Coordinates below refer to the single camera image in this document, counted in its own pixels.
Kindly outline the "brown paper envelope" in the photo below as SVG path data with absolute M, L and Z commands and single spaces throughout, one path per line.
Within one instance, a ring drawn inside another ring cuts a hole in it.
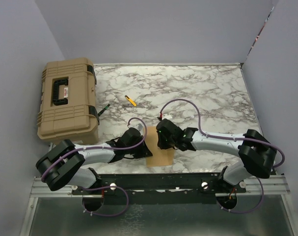
M 170 166 L 173 164 L 175 150 L 172 148 L 160 149 L 158 147 L 158 134 L 154 126 L 147 127 L 145 143 L 152 153 L 152 156 L 146 157 L 147 167 Z

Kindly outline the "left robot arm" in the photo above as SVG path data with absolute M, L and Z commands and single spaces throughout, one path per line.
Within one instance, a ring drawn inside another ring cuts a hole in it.
M 116 139 L 101 145 L 77 145 L 66 139 L 60 142 L 36 163 L 42 181 L 51 191 L 70 184 L 83 187 L 95 194 L 100 188 L 100 177 L 92 168 L 82 168 L 95 163 L 114 163 L 131 155 L 131 159 L 153 156 L 144 136 L 136 128 L 129 128 Z

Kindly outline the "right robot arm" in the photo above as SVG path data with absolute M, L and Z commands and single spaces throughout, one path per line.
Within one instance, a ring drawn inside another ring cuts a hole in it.
M 240 158 L 222 169 L 217 180 L 222 192 L 229 192 L 249 177 L 268 179 L 271 175 L 277 150 L 256 130 L 237 135 L 202 133 L 191 127 L 182 130 L 168 119 L 161 120 L 156 130 L 160 149 L 210 150 Z

